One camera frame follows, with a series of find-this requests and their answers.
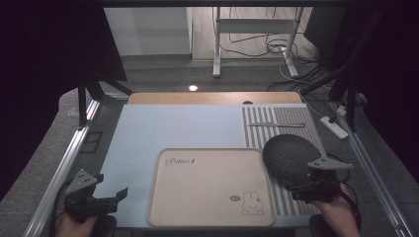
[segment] human hand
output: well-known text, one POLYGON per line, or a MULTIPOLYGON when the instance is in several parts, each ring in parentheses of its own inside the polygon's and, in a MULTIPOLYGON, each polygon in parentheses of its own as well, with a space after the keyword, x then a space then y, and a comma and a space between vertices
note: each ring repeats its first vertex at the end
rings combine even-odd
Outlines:
MULTIPOLYGON (((348 194, 346 186, 341 184, 341 189, 348 194)), ((311 203, 320 209, 324 220, 338 236, 361 236, 352 207, 342 197, 339 196, 330 202, 316 200, 311 203)))
POLYGON ((99 216, 88 217, 84 223, 78 223, 67 213, 62 214, 58 226, 57 237, 90 237, 93 227, 99 216))

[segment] black round object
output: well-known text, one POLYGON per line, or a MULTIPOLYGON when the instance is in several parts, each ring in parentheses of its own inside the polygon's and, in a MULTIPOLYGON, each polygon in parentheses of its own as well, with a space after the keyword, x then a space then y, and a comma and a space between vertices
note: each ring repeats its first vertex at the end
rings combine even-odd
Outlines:
POLYGON ((307 185, 307 164, 320 157, 321 153, 311 142, 292 134, 274 136, 263 148, 266 168, 286 187, 307 185))

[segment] wall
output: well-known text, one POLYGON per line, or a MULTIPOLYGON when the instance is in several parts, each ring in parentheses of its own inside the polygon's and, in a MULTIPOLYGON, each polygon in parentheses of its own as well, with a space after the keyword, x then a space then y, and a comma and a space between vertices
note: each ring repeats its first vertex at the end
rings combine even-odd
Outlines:
POLYGON ((105 9, 120 55, 190 54, 190 8, 105 9))

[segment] wooden tray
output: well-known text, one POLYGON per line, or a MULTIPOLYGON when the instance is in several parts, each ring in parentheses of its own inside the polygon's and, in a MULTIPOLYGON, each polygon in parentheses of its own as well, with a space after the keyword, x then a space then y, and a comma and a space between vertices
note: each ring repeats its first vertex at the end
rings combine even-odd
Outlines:
POLYGON ((269 226, 275 215, 259 149, 160 153, 148 211, 152 225, 269 226))

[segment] gray striped mat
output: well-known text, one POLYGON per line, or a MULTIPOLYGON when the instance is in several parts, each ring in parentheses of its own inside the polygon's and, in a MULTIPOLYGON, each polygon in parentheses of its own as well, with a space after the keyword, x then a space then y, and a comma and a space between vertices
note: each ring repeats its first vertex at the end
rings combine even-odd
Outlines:
MULTIPOLYGON (((278 105, 274 107, 252 106, 243 107, 242 115, 247 147, 255 147, 262 150, 271 137, 279 134, 294 134, 309 140, 325 156, 323 145, 308 108, 280 108, 278 105), (260 121, 277 123, 304 122, 305 127, 248 126, 249 123, 260 121)), ((291 193, 283 188, 278 181, 275 179, 272 179, 272 181, 277 215, 312 215, 320 213, 312 204, 293 200, 291 193)))

